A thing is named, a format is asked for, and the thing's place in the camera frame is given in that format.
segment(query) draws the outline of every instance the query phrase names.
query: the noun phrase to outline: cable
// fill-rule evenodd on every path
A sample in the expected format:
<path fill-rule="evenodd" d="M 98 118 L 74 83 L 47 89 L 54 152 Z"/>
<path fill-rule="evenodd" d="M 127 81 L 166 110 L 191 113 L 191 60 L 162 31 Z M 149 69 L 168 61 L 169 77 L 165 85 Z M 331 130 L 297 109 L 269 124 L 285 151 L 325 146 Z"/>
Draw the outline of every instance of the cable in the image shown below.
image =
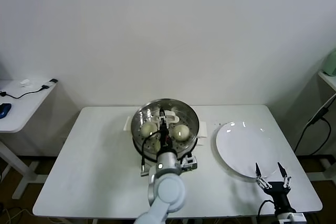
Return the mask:
<path fill-rule="evenodd" d="M 20 99 L 21 97 L 24 97 L 24 96 L 27 95 L 27 94 L 37 93 L 37 92 L 42 91 L 43 89 L 45 89 L 45 88 L 42 87 L 42 88 L 40 88 L 39 90 L 24 93 L 24 94 L 20 95 L 19 97 L 14 97 L 14 96 L 12 96 L 11 94 L 7 94 L 6 92 L 1 92 L 0 95 L 1 95 L 2 97 L 4 97 L 4 96 L 8 96 L 8 97 L 12 97 L 12 98 L 14 98 L 14 99 Z"/>
<path fill-rule="evenodd" d="M 10 215 L 9 215 L 9 212 L 8 212 L 7 209 L 5 209 L 5 211 L 6 211 L 7 216 L 8 216 L 8 221 L 7 221 L 7 222 L 9 222 L 9 224 L 11 224 L 11 217 L 10 217 Z"/>
<path fill-rule="evenodd" d="M 308 128 L 308 125 L 306 124 L 305 127 L 304 127 L 304 129 L 303 129 L 303 131 L 302 131 L 302 133 L 301 133 L 300 139 L 299 139 L 298 143 L 296 144 L 296 146 L 295 146 L 295 148 L 294 148 L 294 153 L 295 153 L 296 150 L 298 149 L 299 144 L 300 144 L 300 142 L 301 142 L 301 140 L 302 140 L 302 138 L 303 138 L 303 135 L 305 134 L 305 131 L 306 131 L 307 128 Z"/>
<path fill-rule="evenodd" d="M 144 147 L 145 147 L 145 143 L 147 142 L 148 139 L 150 139 L 152 136 L 154 136 L 155 134 L 158 134 L 160 132 L 160 130 L 155 131 L 153 134 L 149 135 L 148 137 L 146 137 L 143 140 L 142 146 L 141 146 L 141 166 L 145 165 L 145 155 L 144 155 Z"/>
<path fill-rule="evenodd" d="M 57 79 L 51 79 L 50 81 L 48 81 L 45 84 L 43 84 L 39 90 L 24 93 L 24 94 L 20 95 L 19 97 L 15 97 L 15 96 L 13 96 L 11 94 L 7 94 L 7 92 L 5 92 L 5 91 L 0 91 L 0 96 L 5 97 L 7 95 L 7 96 L 12 97 L 14 99 L 20 99 L 21 97 L 24 97 L 27 94 L 38 93 L 38 92 L 42 91 L 43 89 L 49 89 L 52 85 L 54 85 L 57 82 L 58 82 Z"/>
<path fill-rule="evenodd" d="M 21 214 L 22 212 L 27 212 L 30 216 L 36 217 L 35 215 L 31 214 L 27 209 L 22 209 L 20 212 L 18 212 L 13 217 L 10 217 L 10 215 L 8 214 L 8 221 L 5 224 L 7 224 L 7 223 L 11 224 L 11 220 L 14 219 L 16 216 L 18 216 L 19 214 Z"/>
<path fill-rule="evenodd" d="M 324 105 L 322 105 L 318 111 L 314 114 L 314 116 L 306 123 L 305 127 L 310 124 L 310 122 L 316 117 L 316 115 L 320 112 L 320 110 L 322 110 L 322 108 L 324 108 L 325 105 L 327 105 L 332 99 L 336 98 L 336 93 L 333 94 L 325 103 Z"/>
<path fill-rule="evenodd" d="M 10 207 L 10 208 L 8 208 L 8 212 L 10 212 L 11 210 L 16 209 L 16 208 L 18 208 L 18 209 L 21 211 L 21 213 L 20 213 L 20 217 L 19 217 L 19 219 L 17 220 L 17 222 L 15 223 L 15 224 L 18 224 L 18 223 L 21 221 L 21 219 L 22 219 L 22 215 L 23 215 L 23 213 L 22 213 L 22 208 L 21 208 L 21 207 Z"/>
<path fill-rule="evenodd" d="M 336 97 L 329 103 L 329 105 L 327 106 L 327 109 L 333 104 L 333 102 L 336 100 Z"/>
<path fill-rule="evenodd" d="M 318 110 L 317 112 L 314 114 L 314 116 L 311 117 L 311 119 L 309 119 L 309 121 L 305 124 L 305 126 L 303 127 L 303 131 L 301 133 L 300 139 L 298 141 L 298 143 L 296 144 L 295 148 L 294 148 L 294 153 L 296 152 L 296 150 L 299 147 L 299 144 L 302 140 L 302 137 L 306 131 L 306 129 L 315 124 L 318 120 L 322 119 L 323 116 L 329 111 L 328 108 L 331 106 L 331 104 L 336 100 L 336 93 L 334 95 L 332 95 Z"/>
<path fill-rule="evenodd" d="M 322 147 L 324 147 L 324 145 L 327 143 L 327 141 L 329 140 L 329 137 L 330 137 L 330 134 L 331 134 L 331 125 L 330 123 L 327 121 L 327 119 L 325 118 L 321 118 L 322 121 L 325 121 L 329 127 L 329 132 L 328 132 L 328 136 L 326 138 L 326 140 L 321 144 L 321 146 L 316 150 L 314 151 L 313 153 L 309 154 L 309 156 L 312 156 L 314 155 L 316 152 L 318 152 L 319 150 L 321 150 Z"/>
<path fill-rule="evenodd" d="M 259 210 L 258 210 L 258 215 L 257 215 L 257 224 L 260 224 L 260 212 L 261 212 L 261 209 L 264 206 L 264 204 L 267 203 L 267 202 L 271 202 L 274 205 L 274 202 L 270 199 L 266 199 L 266 200 L 264 200 L 263 203 L 261 203 L 261 205 L 259 207 Z"/>

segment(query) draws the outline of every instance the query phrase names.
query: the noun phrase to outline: white wall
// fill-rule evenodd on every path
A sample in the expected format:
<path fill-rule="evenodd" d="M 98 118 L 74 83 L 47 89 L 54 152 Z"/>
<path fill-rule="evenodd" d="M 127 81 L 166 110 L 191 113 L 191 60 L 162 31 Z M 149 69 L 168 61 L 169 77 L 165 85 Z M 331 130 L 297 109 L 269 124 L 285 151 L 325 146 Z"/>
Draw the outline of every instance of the white wall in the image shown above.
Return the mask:
<path fill-rule="evenodd" d="M 0 0 L 0 77 L 60 80 L 25 128 L 45 155 L 83 106 L 161 97 L 264 103 L 290 138 L 321 104 L 335 17 L 335 0 Z"/>

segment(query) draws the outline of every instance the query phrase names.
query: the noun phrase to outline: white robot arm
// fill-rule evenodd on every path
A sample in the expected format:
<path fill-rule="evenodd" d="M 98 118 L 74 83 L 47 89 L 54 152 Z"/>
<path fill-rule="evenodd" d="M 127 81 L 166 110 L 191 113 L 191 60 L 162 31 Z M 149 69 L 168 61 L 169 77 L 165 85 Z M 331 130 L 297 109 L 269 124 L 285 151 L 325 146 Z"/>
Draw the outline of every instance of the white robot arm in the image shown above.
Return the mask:
<path fill-rule="evenodd" d="M 154 183 L 154 202 L 148 212 L 135 221 L 136 224 L 165 223 L 169 212 L 176 212 L 184 205 L 185 187 L 177 174 L 165 174 Z"/>

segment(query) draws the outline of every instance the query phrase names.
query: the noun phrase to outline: white table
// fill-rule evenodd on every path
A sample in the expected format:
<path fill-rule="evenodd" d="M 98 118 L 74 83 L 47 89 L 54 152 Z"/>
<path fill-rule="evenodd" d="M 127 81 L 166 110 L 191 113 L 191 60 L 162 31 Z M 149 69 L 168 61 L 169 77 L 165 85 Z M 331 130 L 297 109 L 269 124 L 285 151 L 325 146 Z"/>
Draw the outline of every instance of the white table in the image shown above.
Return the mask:
<path fill-rule="evenodd" d="M 319 76 L 333 89 L 336 91 L 336 76 L 329 76 L 322 71 L 319 72 Z M 320 160 L 322 165 L 325 167 L 324 172 L 319 173 L 307 173 L 310 181 L 325 181 L 331 180 L 336 185 L 336 163 L 331 165 L 329 161 L 325 158 Z"/>
<path fill-rule="evenodd" d="M 140 177 L 141 156 L 124 132 L 136 107 L 89 107 L 77 118 L 33 208 L 37 216 L 65 218 L 136 218 L 149 208 L 148 177 Z M 169 218 L 255 216 L 269 199 L 254 181 L 234 175 L 214 154 L 219 124 L 254 121 L 272 135 L 280 162 L 292 176 L 288 198 L 298 212 L 319 211 L 322 203 L 273 116 L 264 105 L 193 106 L 207 123 L 208 138 L 193 154 L 198 168 L 181 175 L 185 206 Z M 280 172 L 269 177 L 282 180 Z M 263 215 L 274 214 L 266 204 Z"/>
<path fill-rule="evenodd" d="M 20 81 L 16 80 L 0 81 L 0 91 L 6 91 L 8 94 L 18 97 L 26 92 L 40 89 L 47 81 L 48 80 L 34 81 L 33 84 L 28 87 L 21 87 Z M 0 133 L 16 133 L 20 131 L 54 87 L 55 85 L 41 92 L 28 94 L 20 99 L 14 99 L 9 96 L 0 97 L 0 104 L 12 104 L 12 108 L 7 116 L 0 119 Z M 13 199 L 20 199 L 29 183 L 44 183 L 47 178 L 47 175 L 37 175 L 34 172 L 38 162 L 32 162 L 28 167 L 1 141 L 0 157 L 8 162 L 8 166 L 3 171 L 3 178 L 8 173 L 10 167 L 13 167 L 23 175 L 22 180 L 13 193 Z"/>

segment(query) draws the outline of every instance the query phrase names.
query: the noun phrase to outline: blue computer mouse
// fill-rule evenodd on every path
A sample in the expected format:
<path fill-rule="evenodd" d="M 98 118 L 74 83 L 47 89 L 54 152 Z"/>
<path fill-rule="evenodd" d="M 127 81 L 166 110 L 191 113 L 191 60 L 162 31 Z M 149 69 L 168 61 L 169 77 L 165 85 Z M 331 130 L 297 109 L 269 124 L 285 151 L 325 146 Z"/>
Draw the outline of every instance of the blue computer mouse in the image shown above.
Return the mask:
<path fill-rule="evenodd" d="M 10 103 L 3 103 L 0 105 L 0 119 L 4 118 L 10 111 L 12 105 Z"/>

